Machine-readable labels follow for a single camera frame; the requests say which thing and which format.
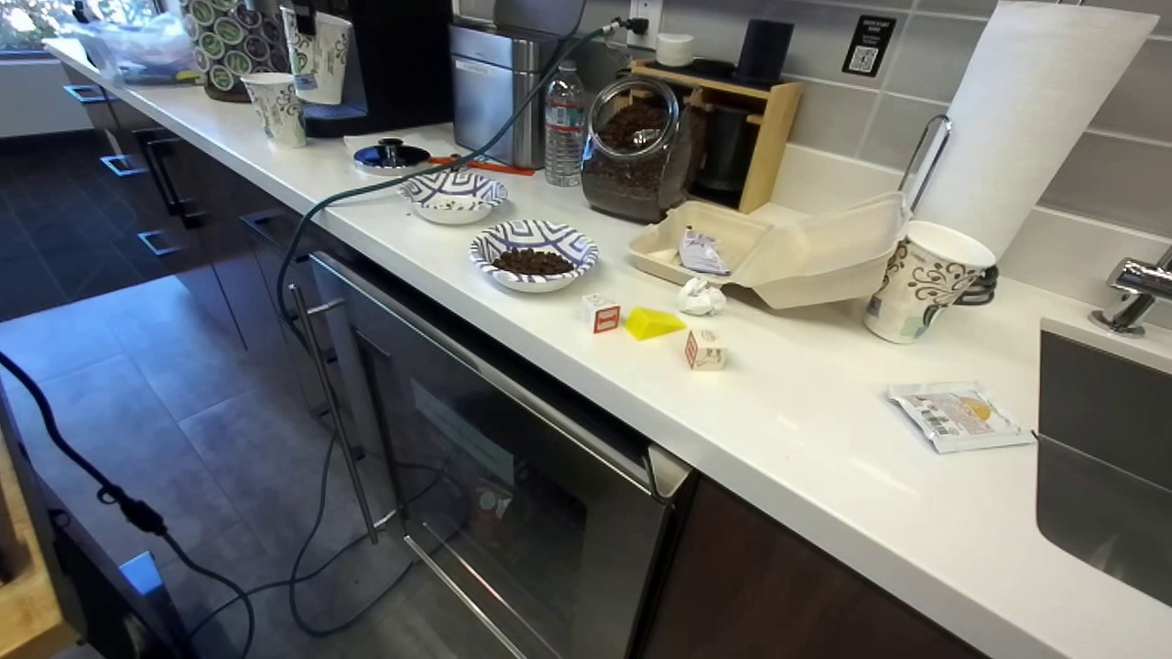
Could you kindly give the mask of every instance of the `black coffee machine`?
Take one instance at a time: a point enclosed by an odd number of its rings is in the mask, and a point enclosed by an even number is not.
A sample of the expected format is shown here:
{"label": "black coffee machine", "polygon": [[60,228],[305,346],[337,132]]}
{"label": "black coffee machine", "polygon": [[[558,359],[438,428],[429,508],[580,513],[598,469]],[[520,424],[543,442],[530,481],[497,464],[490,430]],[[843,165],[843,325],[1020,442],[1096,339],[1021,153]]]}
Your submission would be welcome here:
{"label": "black coffee machine", "polygon": [[352,23],[342,107],[305,107],[307,134],[354,134],[452,119],[452,0],[293,0]]}

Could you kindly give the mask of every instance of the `oven door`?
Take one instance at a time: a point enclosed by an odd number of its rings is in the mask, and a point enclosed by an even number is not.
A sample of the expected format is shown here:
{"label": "oven door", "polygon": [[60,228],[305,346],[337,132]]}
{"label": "oven door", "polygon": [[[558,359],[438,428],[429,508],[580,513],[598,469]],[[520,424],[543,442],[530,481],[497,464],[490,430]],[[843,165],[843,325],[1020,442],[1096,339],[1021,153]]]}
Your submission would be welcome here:
{"label": "oven door", "polygon": [[313,263],[349,430],[390,456],[435,584],[514,656],[625,656],[690,470],[410,284]]}

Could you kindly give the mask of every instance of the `white cup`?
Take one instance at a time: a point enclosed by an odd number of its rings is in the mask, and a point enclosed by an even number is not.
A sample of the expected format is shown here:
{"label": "white cup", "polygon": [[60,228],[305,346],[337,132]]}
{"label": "white cup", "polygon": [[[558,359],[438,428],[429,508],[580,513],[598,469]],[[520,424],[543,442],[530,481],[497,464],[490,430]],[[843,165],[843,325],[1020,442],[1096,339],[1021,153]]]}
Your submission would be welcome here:
{"label": "white cup", "polygon": [[265,134],[274,145],[300,148],[305,125],[300,102],[293,96],[293,73],[246,73],[243,82],[249,87],[249,98],[260,109]]}
{"label": "white cup", "polygon": [[293,6],[281,6],[281,29],[291,45],[297,98],[316,107],[342,107],[352,23],[316,9],[316,36],[305,36],[297,29]]}
{"label": "white cup", "polygon": [[980,242],[930,218],[912,218],[904,242],[888,259],[866,325],[884,339],[910,345],[928,334],[943,306],[978,284],[993,263],[996,252]]}
{"label": "white cup", "polygon": [[690,65],[697,56],[694,56],[694,32],[659,32],[655,36],[655,60],[659,65]]}

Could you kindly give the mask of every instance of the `blue and white bowl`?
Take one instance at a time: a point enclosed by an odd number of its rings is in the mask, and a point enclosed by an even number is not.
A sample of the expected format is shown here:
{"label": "blue and white bowl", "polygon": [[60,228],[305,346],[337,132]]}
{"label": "blue and white bowl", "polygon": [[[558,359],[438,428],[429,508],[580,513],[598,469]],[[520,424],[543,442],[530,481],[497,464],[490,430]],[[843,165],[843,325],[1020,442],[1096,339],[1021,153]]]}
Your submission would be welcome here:
{"label": "blue and white bowl", "polygon": [[[501,272],[497,259],[504,252],[554,252],[567,263],[567,272],[561,275]],[[546,218],[508,218],[474,242],[474,263],[482,272],[488,283],[501,287],[554,291],[580,283],[587,272],[595,272],[598,248],[575,228],[546,224]]]}
{"label": "blue and white bowl", "polygon": [[504,198],[504,182],[468,168],[442,168],[423,179],[404,182],[415,217],[429,224],[480,224],[490,217]]}

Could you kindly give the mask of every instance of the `patterned bowl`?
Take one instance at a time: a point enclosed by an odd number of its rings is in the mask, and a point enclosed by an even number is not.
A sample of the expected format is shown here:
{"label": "patterned bowl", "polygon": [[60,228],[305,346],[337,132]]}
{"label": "patterned bowl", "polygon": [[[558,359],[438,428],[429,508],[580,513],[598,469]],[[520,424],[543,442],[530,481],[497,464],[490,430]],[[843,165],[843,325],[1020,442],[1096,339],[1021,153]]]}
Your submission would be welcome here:
{"label": "patterned bowl", "polygon": [[447,228],[480,224],[508,198],[501,179],[468,168],[410,179],[404,182],[404,193],[410,198],[415,217]]}
{"label": "patterned bowl", "polygon": [[474,242],[474,263],[514,291],[554,291],[598,265],[598,248],[564,224],[508,218]]}

